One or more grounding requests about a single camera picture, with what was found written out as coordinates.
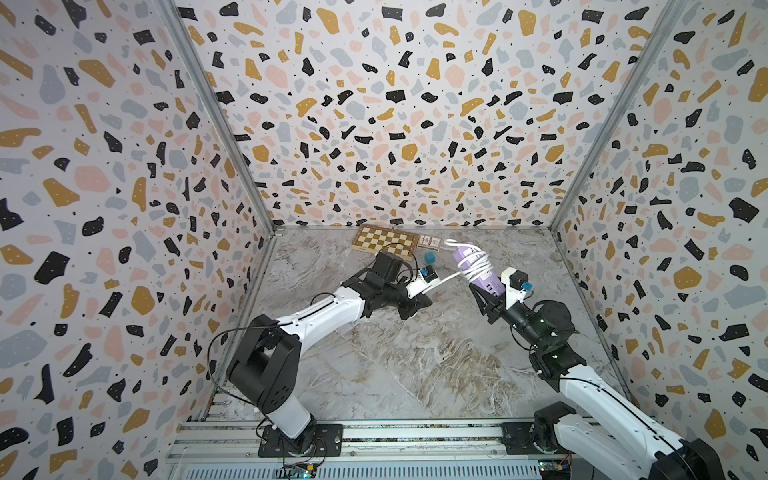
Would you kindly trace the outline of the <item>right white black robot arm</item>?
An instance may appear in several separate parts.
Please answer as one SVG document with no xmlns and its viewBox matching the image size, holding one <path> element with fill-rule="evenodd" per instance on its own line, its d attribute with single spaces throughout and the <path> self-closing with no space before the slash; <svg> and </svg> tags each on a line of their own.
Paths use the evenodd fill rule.
<svg viewBox="0 0 768 480">
<path fill-rule="evenodd" d="M 570 451 L 609 479 L 724 478 L 713 447 L 653 420 L 570 346 L 575 327 L 564 303 L 542 300 L 528 307 L 476 285 L 470 289 L 489 323 L 503 320 L 528 342 L 537 376 L 565 398 L 535 413 L 531 436 L 537 449 Z"/>
</svg>

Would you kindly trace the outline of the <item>green circuit board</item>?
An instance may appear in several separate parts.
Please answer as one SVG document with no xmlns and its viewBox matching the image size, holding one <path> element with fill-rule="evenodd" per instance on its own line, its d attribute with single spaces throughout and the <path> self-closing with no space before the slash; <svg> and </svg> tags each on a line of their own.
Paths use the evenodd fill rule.
<svg viewBox="0 0 768 480">
<path fill-rule="evenodd" d="M 314 479 L 317 472 L 318 467 L 312 463 L 290 464 L 281 469 L 279 478 L 285 480 Z"/>
</svg>

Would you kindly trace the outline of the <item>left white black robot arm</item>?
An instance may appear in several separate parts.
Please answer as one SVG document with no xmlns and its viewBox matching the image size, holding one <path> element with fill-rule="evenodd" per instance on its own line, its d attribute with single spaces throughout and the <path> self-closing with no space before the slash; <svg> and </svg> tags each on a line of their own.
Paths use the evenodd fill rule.
<svg viewBox="0 0 768 480">
<path fill-rule="evenodd" d="M 225 378 L 275 427 L 282 451 L 304 454 L 317 447 L 316 420 L 294 394 L 302 355 L 342 326 L 393 307 L 406 320 L 432 305 L 425 291 L 437 282 L 432 267 L 409 268 L 399 256 L 378 253 L 373 263 L 353 274 L 310 306 L 278 319 L 255 317 L 243 328 Z"/>
</svg>

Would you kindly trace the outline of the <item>playing card box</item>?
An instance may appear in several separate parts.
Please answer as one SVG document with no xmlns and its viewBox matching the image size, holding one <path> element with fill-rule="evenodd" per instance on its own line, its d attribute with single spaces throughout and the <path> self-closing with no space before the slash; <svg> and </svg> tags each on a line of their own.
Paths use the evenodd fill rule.
<svg viewBox="0 0 768 480">
<path fill-rule="evenodd" d="M 418 246 L 429 250 L 438 251 L 441 247 L 442 240 L 440 237 L 432 235 L 420 235 Z"/>
</svg>

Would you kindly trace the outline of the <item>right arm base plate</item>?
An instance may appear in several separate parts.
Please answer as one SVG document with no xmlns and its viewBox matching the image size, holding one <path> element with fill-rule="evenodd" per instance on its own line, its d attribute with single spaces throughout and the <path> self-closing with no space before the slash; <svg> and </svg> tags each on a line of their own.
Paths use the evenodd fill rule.
<svg viewBox="0 0 768 480">
<path fill-rule="evenodd" d="M 508 455 L 566 452 L 558 442 L 555 425 L 565 416 L 577 411 L 564 402 L 556 402 L 537 410 L 530 421 L 516 420 L 501 424 L 500 441 Z"/>
</svg>

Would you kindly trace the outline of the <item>purple power strip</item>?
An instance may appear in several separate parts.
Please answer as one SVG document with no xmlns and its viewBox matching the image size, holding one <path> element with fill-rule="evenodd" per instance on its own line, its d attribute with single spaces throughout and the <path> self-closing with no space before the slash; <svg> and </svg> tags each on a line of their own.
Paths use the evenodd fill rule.
<svg viewBox="0 0 768 480">
<path fill-rule="evenodd" d="M 453 256 L 457 267 L 469 284 L 497 296 L 505 293 L 505 286 L 484 250 L 471 243 L 456 243 L 454 247 L 456 250 Z"/>
</svg>

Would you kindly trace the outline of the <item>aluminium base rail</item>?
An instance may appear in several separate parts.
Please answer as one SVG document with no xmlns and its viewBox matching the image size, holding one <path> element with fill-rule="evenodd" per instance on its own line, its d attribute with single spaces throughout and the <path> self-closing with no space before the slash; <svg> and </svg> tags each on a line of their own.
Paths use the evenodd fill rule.
<svg viewBox="0 0 768 480">
<path fill-rule="evenodd" d="M 167 457 L 166 479 L 280 479 L 284 466 L 315 464 L 314 479 L 602 479 L 580 456 L 508 455 L 501 424 L 515 419 L 331 420 L 344 426 L 341 455 L 259 458 L 261 422 L 190 422 Z"/>
</svg>

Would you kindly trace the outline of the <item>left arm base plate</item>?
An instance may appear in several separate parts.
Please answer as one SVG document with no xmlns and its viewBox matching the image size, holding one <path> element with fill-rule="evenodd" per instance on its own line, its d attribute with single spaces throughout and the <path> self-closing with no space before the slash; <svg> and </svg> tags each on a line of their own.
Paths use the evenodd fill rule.
<svg viewBox="0 0 768 480">
<path fill-rule="evenodd" d="M 295 439 L 289 438 L 277 427 L 269 427 L 261 433 L 258 457 L 339 457 L 343 438 L 344 426 L 341 423 L 311 422 Z"/>
</svg>

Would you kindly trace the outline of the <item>wooden chess board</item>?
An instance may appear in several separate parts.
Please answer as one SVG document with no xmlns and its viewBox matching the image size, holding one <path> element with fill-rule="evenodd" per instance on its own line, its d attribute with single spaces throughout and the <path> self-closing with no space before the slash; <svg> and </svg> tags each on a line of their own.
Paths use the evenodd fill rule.
<svg viewBox="0 0 768 480">
<path fill-rule="evenodd" d="M 404 260 L 411 260 L 418 244 L 418 234 L 378 225 L 363 224 L 357 230 L 351 248 L 369 254 L 384 251 Z"/>
</svg>

